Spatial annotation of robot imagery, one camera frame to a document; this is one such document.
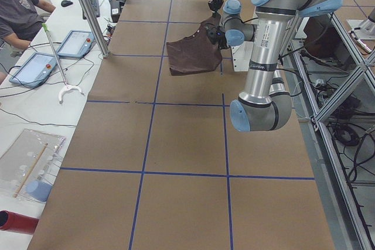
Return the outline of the brown t-shirt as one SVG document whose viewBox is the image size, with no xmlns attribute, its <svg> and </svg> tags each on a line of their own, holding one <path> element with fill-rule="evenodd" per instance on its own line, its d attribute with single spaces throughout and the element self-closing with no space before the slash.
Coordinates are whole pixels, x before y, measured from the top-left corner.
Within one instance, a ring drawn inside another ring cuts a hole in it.
<svg viewBox="0 0 375 250">
<path fill-rule="evenodd" d="M 172 76 L 184 76 L 215 71 L 222 61 L 218 45 L 213 44 L 207 31 L 219 24 L 218 17 L 209 17 L 200 23 L 191 36 L 167 42 L 169 70 Z"/>
</svg>

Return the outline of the black keyboard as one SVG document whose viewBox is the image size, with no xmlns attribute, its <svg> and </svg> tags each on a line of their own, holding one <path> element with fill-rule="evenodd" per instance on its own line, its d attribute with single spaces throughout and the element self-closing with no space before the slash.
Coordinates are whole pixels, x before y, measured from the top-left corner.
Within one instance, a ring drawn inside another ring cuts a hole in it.
<svg viewBox="0 0 375 250">
<path fill-rule="evenodd" d="M 93 11 L 94 11 L 94 14 L 96 16 L 96 18 L 99 18 L 100 17 L 100 4 L 99 4 L 99 0 L 88 0 Z"/>
</svg>

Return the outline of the far blue teach pendant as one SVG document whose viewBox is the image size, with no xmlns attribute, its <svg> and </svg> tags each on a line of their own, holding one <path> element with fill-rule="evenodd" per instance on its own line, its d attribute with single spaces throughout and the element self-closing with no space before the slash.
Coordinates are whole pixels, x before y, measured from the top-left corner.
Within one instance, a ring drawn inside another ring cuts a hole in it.
<svg viewBox="0 0 375 250">
<path fill-rule="evenodd" d="M 57 48 L 61 58 L 82 59 L 91 49 L 94 42 L 92 32 L 71 30 Z"/>
</svg>

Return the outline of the blue teach pendant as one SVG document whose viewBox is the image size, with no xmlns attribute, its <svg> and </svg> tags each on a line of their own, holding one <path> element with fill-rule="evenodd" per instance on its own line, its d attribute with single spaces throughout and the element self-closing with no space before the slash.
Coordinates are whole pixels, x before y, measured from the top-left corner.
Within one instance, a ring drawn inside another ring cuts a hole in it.
<svg viewBox="0 0 375 250">
<path fill-rule="evenodd" d="M 26 88 L 36 88 L 46 82 L 56 65 L 54 55 L 34 53 L 11 75 L 9 82 Z"/>
<path fill-rule="evenodd" d="M 61 58 L 82 59 L 91 49 L 94 42 L 92 32 L 71 30 L 57 48 Z"/>
</svg>

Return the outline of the black computer mouse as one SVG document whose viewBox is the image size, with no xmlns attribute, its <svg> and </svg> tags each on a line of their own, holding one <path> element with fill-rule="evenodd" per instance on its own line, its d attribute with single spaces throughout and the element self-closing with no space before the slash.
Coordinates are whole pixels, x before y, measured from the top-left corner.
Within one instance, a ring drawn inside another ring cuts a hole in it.
<svg viewBox="0 0 375 250">
<path fill-rule="evenodd" d="M 72 5 L 73 2 L 70 1 L 70 0 L 62 0 L 60 4 L 61 4 L 62 7 L 65 8 L 65 7 L 68 7 L 68 6 Z"/>
</svg>

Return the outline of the white reacher grabber tool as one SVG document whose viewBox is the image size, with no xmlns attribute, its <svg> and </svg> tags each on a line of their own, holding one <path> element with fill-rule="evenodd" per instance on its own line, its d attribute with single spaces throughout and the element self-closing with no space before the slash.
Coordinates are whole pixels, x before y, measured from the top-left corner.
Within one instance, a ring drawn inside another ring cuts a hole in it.
<svg viewBox="0 0 375 250">
<path fill-rule="evenodd" d="M 50 36 L 50 32 L 49 32 L 49 30 L 47 28 L 47 24 L 43 23 L 42 24 L 42 28 L 45 31 L 45 34 L 46 34 L 47 39 L 49 41 L 49 44 L 50 44 L 50 47 L 52 49 L 53 55 L 54 55 L 54 57 L 56 59 L 57 66 L 59 68 L 59 71 L 60 71 L 60 74 L 62 76 L 63 83 L 64 83 L 63 88 L 59 91 L 59 94 L 58 94 L 59 104 L 63 103 L 63 96 L 64 96 L 65 93 L 67 93 L 69 91 L 77 90 L 81 95 L 84 95 L 82 89 L 79 86 L 71 85 L 71 84 L 68 83 L 67 78 L 66 78 L 66 76 L 64 74 L 63 68 L 61 66 L 59 56 L 57 55 L 57 52 L 56 52 L 56 50 L 54 48 L 54 44 L 53 44 L 52 38 Z"/>
</svg>

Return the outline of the near blue teach pendant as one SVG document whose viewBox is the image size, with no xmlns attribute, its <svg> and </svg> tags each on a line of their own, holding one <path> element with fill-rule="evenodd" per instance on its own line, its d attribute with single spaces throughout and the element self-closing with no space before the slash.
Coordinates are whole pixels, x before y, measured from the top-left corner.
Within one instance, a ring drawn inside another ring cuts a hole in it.
<svg viewBox="0 0 375 250">
<path fill-rule="evenodd" d="M 11 75 L 9 82 L 26 88 L 36 88 L 46 82 L 56 65 L 54 55 L 34 53 Z"/>
</svg>

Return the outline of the seated person grey shirt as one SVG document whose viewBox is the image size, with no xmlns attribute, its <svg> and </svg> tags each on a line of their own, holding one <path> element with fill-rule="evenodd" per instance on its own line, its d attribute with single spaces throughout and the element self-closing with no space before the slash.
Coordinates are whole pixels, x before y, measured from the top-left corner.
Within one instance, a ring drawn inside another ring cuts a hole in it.
<svg viewBox="0 0 375 250">
<path fill-rule="evenodd" d="M 56 7 L 45 0 L 1 0 L 1 39 L 26 50 L 45 20 L 36 8 L 52 13 Z"/>
</svg>

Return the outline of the wooden stick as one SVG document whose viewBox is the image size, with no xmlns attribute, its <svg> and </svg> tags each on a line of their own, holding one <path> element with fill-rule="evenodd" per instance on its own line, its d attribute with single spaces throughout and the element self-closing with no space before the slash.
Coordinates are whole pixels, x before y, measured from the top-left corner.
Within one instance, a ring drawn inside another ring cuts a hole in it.
<svg viewBox="0 0 375 250">
<path fill-rule="evenodd" d="M 27 173 L 25 174 L 24 176 L 24 179 L 21 181 L 19 187 L 15 190 L 14 194 L 13 194 L 13 198 L 17 198 L 17 196 L 19 195 L 20 191 L 22 190 L 23 186 L 25 185 L 28 177 L 30 176 L 30 174 L 32 173 L 33 169 L 35 168 L 35 166 L 37 165 L 39 159 L 41 158 L 41 156 L 43 155 L 44 151 L 46 150 L 46 148 L 48 147 L 48 143 L 45 143 L 43 145 L 43 148 L 42 150 L 39 152 L 39 154 L 37 155 L 37 157 L 35 158 L 34 162 L 32 163 L 32 165 L 30 166 L 29 170 L 27 171 Z"/>
</svg>

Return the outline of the clear plastic bag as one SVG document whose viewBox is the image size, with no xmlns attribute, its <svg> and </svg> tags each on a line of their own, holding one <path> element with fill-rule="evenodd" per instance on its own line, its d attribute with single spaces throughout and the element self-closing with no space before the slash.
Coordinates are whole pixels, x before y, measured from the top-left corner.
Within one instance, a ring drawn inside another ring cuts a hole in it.
<svg viewBox="0 0 375 250">
<path fill-rule="evenodd" d="M 1 194 L 13 197 L 43 145 L 48 143 L 48 147 L 17 196 L 20 199 L 41 202 L 26 192 L 26 186 L 34 180 L 53 186 L 63 161 L 60 150 L 65 141 L 66 138 L 61 135 L 24 129 L 1 156 Z"/>
</svg>

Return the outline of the small light blue cup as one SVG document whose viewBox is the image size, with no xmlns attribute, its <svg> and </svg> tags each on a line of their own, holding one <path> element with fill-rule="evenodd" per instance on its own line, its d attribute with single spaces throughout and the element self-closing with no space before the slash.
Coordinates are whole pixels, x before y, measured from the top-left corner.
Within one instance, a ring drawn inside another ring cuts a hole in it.
<svg viewBox="0 0 375 250">
<path fill-rule="evenodd" d="M 51 190 L 51 184 L 39 180 L 34 180 L 26 186 L 26 192 L 41 202 L 47 202 Z"/>
</svg>

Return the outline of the red cylinder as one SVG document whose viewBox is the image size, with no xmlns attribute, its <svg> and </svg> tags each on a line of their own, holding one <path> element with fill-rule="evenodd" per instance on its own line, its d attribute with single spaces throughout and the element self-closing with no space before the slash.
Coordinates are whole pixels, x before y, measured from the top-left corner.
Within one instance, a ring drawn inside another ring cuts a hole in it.
<svg viewBox="0 0 375 250">
<path fill-rule="evenodd" d="M 1 211 L 1 231 L 32 235 L 38 225 L 37 218 L 28 217 L 11 211 Z"/>
</svg>

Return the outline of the aluminium side frame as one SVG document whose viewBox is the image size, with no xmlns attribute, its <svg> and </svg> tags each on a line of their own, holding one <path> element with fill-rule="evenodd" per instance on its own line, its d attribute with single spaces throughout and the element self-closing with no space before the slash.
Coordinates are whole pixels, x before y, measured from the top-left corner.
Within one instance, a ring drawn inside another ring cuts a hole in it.
<svg viewBox="0 0 375 250">
<path fill-rule="evenodd" d="M 374 49 L 359 23 L 370 8 L 346 6 L 303 20 L 285 64 L 298 74 L 296 110 L 337 249 L 374 248 Z"/>
</svg>

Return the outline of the aluminium frame post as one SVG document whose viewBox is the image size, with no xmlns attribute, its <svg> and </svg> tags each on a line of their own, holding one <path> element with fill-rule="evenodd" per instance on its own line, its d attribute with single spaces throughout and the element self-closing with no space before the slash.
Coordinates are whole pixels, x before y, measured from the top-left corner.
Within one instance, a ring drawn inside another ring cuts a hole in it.
<svg viewBox="0 0 375 250">
<path fill-rule="evenodd" d="M 94 35 L 94 38 L 97 42 L 97 45 L 99 46 L 99 49 L 101 51 L 101 54 L 104 58 L 108 57 L 110 54 L 110 51 L 108 49 L 108 46 L 106 44 L 106 41 L 104 40 L 104 36 L 101 32 L 100 26 L 98 24 L 97 18 L 94 14 L 94 10 L 91 7 L 89 0 L 79 0 L 79 3 L 81 5 L 81 8 L 83 12 L 86 14 L 86 18 L 89 24 L 89 27 Z"/>
</svg>

